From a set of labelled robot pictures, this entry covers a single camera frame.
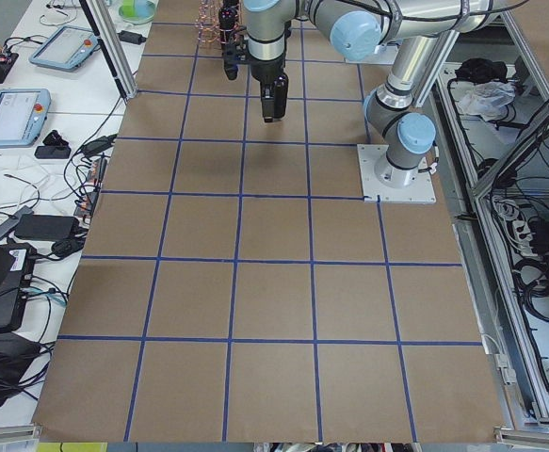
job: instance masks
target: power adapter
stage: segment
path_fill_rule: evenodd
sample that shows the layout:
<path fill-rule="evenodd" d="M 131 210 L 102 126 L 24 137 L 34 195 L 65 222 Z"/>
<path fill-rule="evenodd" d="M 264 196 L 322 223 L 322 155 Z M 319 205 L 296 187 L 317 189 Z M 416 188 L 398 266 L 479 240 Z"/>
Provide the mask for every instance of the power adapter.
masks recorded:
<path fill-rule="evenodd" d="M 131 44 L 140 45 L 142 42 L 146 42 L 146 38 L 139 33 L 134 33 L 132 31 L 122 30 L 118 33 L 121 42 L 129 42 Z"/>
<path fill-rule="evenodd" d="M 102 137 L 96 138 L 90 143 L 84 144 L 80 148 L 80 151 L 85 157 L 93 157 L 112 147 L 113 141 L 115 141 L 115 138 L 117 138 L 117 134 L 109 135 L 108 137 L 102 136 Z"/>
<path fill-rule="evenodd" d="M 54 256 L 64 259 L 84 248 L 86 240 L 82 238 L 65 238 L 53 243 L 50 251 Z"/>

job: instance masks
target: blue tape line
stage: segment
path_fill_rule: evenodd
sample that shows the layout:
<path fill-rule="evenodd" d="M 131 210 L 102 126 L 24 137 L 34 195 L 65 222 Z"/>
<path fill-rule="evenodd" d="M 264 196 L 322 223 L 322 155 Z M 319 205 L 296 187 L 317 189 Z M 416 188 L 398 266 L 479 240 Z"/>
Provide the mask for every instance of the blue tape line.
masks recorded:
<path fill-rule="evenodd" d="M 444 264 L 434 262 L 401 262 L 401 263 L 385 263 L 385 262 L 352 262 L 352 261 L 317 261 L 317 260 L 276 260 L 276 259 L 230 259 L 221 257 L 176 257 L 176 256 L 123 256 L 123 255 L 96 255 L 84 254 L 82 259 L 85 260 L 123 260 L 123 261 L 172 261 L 172 262 L 221 262 L 239 264 L 297 264 L 307 265 L 314 264 L 315 266 L 441 266 L 441 267 L 461 267 L 461 264 Z"/>
<path fill-rule="evenodd" d="M 185 109 L 184 109 L 184 116 L 182 117 L 182 124 L 180 125 L 180 137 L 183 137 L 184 136 L 184 128 L 185 128 L 185 125 L 186 125 L 186 116 L 187 116 L 187 113 L 188 113 L 188 105 L 190 104 L 190 91 L 192 90 L 192 83 L 193 83 L 193 80 L 194 80 L 194 76 L 195 76 L 195 71 L 196 71 L 196 68 L 197 68 L 197 54 L 199 53 L 199 44 L 197 43 L 196 47 L 195 47 L 195 58 L 193 60 L 193 63 L 192 63 L 192 71 L 191 71 L 191 74 L 190 74 L 190 80 L 188 82 L 188 91 L 187 91 L 187 96 L 186 96 L 186 104 L 185 104 Z M 177 152 L 176 152 L 176 158 L 175 158 L 175 161 L 174 161 L 174 164 L 173 164 L 173 170 L 171 172 L 171 180 L 170 180 L 170 192 L 173 191 L 173 185 L 174 185 L 174 182 L 175 182 L 175 178 L 176 178 L 176 170 L 178 168 L 178 161 L 179 161 L 179 158 L 180 158 L 180 147 L 182 146 L 182 141 L 181 140 L 178 140 L 178 149 L 177 149 Z M 165 242 L 165 236 L 166 236 L 166 232 L 167 232 L 167 229 L 168 229 L 168 220 L 169 220 L 169 217 L 170 217 L 170 209 L 171 209 L 171 197 L 172 195 L 169 194 L 168 195 L 168 204 L 167 204 L 167 207 L 166 207 L 166 211 L 165 211 L 165 216 L 163 218 L 163 226 L 161 228 L 161 236 L 159 237 L 159 248 L 158 248 L 158 252 L 157 252 L 157 259 L 156 259 L 156 262 L 155 262 L 155 266 L 154 266 L 154 274 L 153 274 L 153 281 L 152 281 L 152 285 L 151 285 L 151 292 L 150 292 L 150 295 L 149 295 L 149 302 L 148 302 L 148 306 L 147 306 L 147 310 L 146 310 L 146 315 L 145 315 L 145 318 L 144 318 L 144 328 L 143 328 L 143 331 L 142 331 L 142 342 L 140 343 L 140 352 L 138 353 L 138 362 L 137 362 L 137 368 L 136 368 L 136 375 L 135 375 L 135 378 L 134 378 L 134 386 L 132 388 L 132 397 L 130 399 L 130 408 L 129 408 L 129 411 L 128 411 L 128 417 L 127 417 L 127 423 L 126 423 L 126 426 L 125 426 L 125 433 L 123 435 L 123 440 L 125 442 L 129 441 L 130 439 L 130 430 L 132 428 L 132 419 L 134 418 L 134 408 L 136 406 L 136 396 L 137 396 L 137 387 L 138 387 L 138 383 L 139 383 L 139 378 L 140 378 L 140 369 L 142 367 L 142 359 L 144 357 L 144 348 L 145 348 L 145 344 L 146 344 L 146 337 L 147 337 L 147 333 L 148 333 L 148 329 L 149 329 L 149 321 L 151 319 L 151 309 L 153 308 L 153 298 L 154 298 L 154 290 L 156 288 L 156 281 L 157 281 L 157 276 L 158 276 L 158 273 L 159 273 L 159 266 L 160 266 L 160 259 L 159 257 L 161 257 L 161 253 L 163 251 L 163 244 Z"/>
<path fill-rule="evenodd" d="M 153 25 L 185 25 L 185 26 L 196 26 L 195 24 L 190 24 L 188 22 L 153 22 Z"/>
<path fill-rule="evenodd" d="M 251 337 L 183 337 L 183 336 L 114 336 L 100 334 L 60 334 L 58 340 L 105 342 L 208 342 L 218 344 L 319 344 L 339 346 L 397 346 L 403 347 L 483 347 L 478 341 L 371 341 L 363 339 L 282 339 Z"/>
<path fill-rule="evenodd" d="M 259 194 L 259 193 L 197 193 L 187 191 L 137 191 L 137 190 L 115 190 L 104 189 L 102 193 L 110 195 L 154 195 L 165 196 L 172 194 L 174 196 L 201 196 L 205 198 L 274 198 L 274 199 L 288 199 L 288 200 L 331 200 L 331 201 L 363 201 L 363 198 L 349 197 L 349 196 L 314 196 L 314 195 L 271 195 L 271 194 Z"/>
<path fill-rule="evenodd" d="M 182 54 L 144 54 L 142 57 L 149 58 L 194 58 L 192 55 L 182 55 Z M 220 56 L 210 56 L 213 59 L 221 59 Z"/>
<path fill-rule="evenodd" d="M 397 339 L 397 352 L 399 355 L 399 366 L 402 373 L 402 382 L 404 386 L 404 396 L 406 397 L 406 409 L 408 411 L 408 419 L 410 422 L 410 431 L 412 435 L 412 441 L 414 443 L 418 442 L 418 436 L 416 434 L 416 425 L 414 423 L 414 414 L 412 412 L 412 402 L 410 398 L 410 388 L 408 386 L 408 376 L 406 375 L 406 364 L 404 362 L 404 351 L 402 350 L 401 335 L 399 331 L 399 322 L 397 320 L 397 309 L 396 309 L 396 298 L 394 296 L 394 285 L 391 278 L 391 267 L 389 266 L 389 253 L 387 251 L 387 239 L 385 236 L 385 224 L 383 221 L 383 213 L 380 208 L 380 202 L 377 202 L 377 213 L 379 214 L 379 227 L 380 227 L 380 238 L 382 241 L 383 247 L 383 256 L 385 258 L 385 269 L 387 273 L 387 285 L 389 286 L 389 299 L 391 301 L 392 314 L 394 318 L 394 327 L 396 329 L 396 339 Z"/>
<path fill-rule="evenodd" d="M 238 275 L 238 254 L 240 252 L 240 235 L 243 223 L 243 184 L 245 181 L 245 154 L 247 150 L 247 122 L 249 116 L 249 86 L 251 77 L 247 77 L 247 85 L 245 86 L 245 112 L 243 119 L 243 145 L 240 156 L 240 176 L 238 181 L 238 193 L 241 195 L 238 199 L 238 216 L 236 218 L 236 237 L 234 239 L 234 266 L 233 266 L 233 286 L 232 294 L 230 295 L 230 318 L 228 324 L 228 349 L 226 350 L 226 381 L 224 387 L 224 415 L 221 427 L 221 440 L 226 441 L 228 438 L 228 407 L 230 400 L 230 369 L 232 366 L 233 346 L 232 339 L 234 337 L 234 309 L 236 303 L 236 279 Z"/>
<path fill-rule="evenodd" d="M 314 335 L 314 376 L 315 376 L 315 414 L 318 440 L 323 441 L 322 433 L 322 403 L 320 395 L 320 362 L 318 359 L 318 320 L 317 305 L 315 293 L 315 269 L 314 269 L 314 219 L 312 217 L 312 177 L 310 169 L 310 137 L 308 131 L 308 106 L 307 106 L 307 80 L 305 77 L 305 46 L 303 40 L 303 24 L 300 31 L 301 38 L 301 77 L 303 82 L 303 127 L 305 133 L 305 168 L 307 171 L 307 190 L 308 190 L 308 231 L 310 237 L 310 286 L 312 291 L 312 330 Z"/>
<path fill-rule="evenodd" d="M 238 143 L 238 144 L 272 144 L 272 145 L 299 145 L 304 146 L 305 141 L 268 141 L 260 139 L 225 139 L 225 138 L 180 138 L 180 137 L 133 137 L 133 136 L 121 136 L 117 139 L 129 139 L 134 141 L 183 141 L 189 143 Z M 331 143 L 328 141 L 323 142 L 309 142 L 310 146 L 331 146 L 331 147 L 348 147 L 355 148 L 356 143 Z"/>
<path fill-rule="evenodd" d="M 163 94 L 165 96 L 186 96 L 185 93 L 180 91 L 166 91 L 162 89 L 139 89 L 138 92 L 148 92 L 150 94 Z M 215 98 L 223 98 L 223 99 L 247 99 L 247 98 L 260 99 L 260 96 L 249 95 L 249 94 L 244 96 L 241 94 L 215 94 L 215 93 L 208 93 L 208 92 L 192 92 L 189 95 L 190 97 L 215 97 Z M 345 103 L 361 102 L 360 99 L 335 99 L 335 98 L 329 98 L 329 97 L 309 97 L 309 98 L 289 97 L 288 100 L 290 101 L 306 100 L 306 101 L 312 101 L 312 102 L 345 102 Z"/>

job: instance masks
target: black tool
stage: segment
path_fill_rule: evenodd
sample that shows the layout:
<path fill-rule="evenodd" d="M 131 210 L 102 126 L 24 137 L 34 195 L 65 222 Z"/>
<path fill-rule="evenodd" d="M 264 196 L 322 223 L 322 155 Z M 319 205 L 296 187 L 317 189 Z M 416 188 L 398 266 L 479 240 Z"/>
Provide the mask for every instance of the black tool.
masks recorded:
<path fill-rule="evenodd" d="M 46 146 L 68 146 L 69 141 L 65 141 L 58 130 L 52 130 L 42 141 Z"/>
<path fill-rule="evenodd" d="M 72 236 L 78 226 L 75 217 L 23 215 L 14 234 L 22 240 L 56 241 Z"/>
<path fill-rule="evenodd" d="M 113 146 L 117 134 L 102 136 L 84 144 L 80 150 L 85 157 L 93 157 Z"/>
<path fill-rule="evenodd" d="M 146 42 L 146 38 L 139 33 L 134 33 L 132 31 L 120 31 L 117 36 L 120 37 L 121 42 L 129 42 L 131 44 L 140 45 L 142 42 Z"/>
<path fill-rule="evenodd" d="M 69 158 L 71 148 L 69 146 L 38 146 L 34 155 L 38 159 Z"/>

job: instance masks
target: floor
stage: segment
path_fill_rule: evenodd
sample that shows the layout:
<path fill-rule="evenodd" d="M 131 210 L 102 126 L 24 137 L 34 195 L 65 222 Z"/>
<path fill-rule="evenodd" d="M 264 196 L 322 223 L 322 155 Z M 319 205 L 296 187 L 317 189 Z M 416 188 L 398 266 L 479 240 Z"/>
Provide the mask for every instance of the floor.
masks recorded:
<path fill-rule="evenodd" d="M 362 201 L 362 100 L 293 23 L 283 121 L 162 0 L 35 415 L 46 441 L 492 441 L 451 218 Z"/>
<path fill-rule="evenodd" d="M 23 14 L 29 7 L 31 0 L 2 0 L 0 1 L 0 42 L 12 36 Z"/>

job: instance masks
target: green bowl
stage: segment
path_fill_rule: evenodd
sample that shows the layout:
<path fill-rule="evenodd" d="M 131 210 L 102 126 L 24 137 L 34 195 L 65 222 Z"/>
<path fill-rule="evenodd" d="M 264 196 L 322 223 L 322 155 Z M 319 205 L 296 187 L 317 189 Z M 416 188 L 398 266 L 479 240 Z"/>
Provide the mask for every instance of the green bowl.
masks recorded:
<path fill-rule="evenodd" d="M 124 21 L 129 22 L 130 24 L 134 24 L 134 25 L 146 24 L 153 19 L 154 11 L 156 7 L 153 2 L 148 2 L 146 6 L 143 7 L 142 9 L 145 9 L 145 11 L 143 11 L 144 14 L 138 16 L 138 15 L 135 15 L 137 11 L 135 10 L 130 11 L 130 7 L 120 7 L 119 14 Z"/>

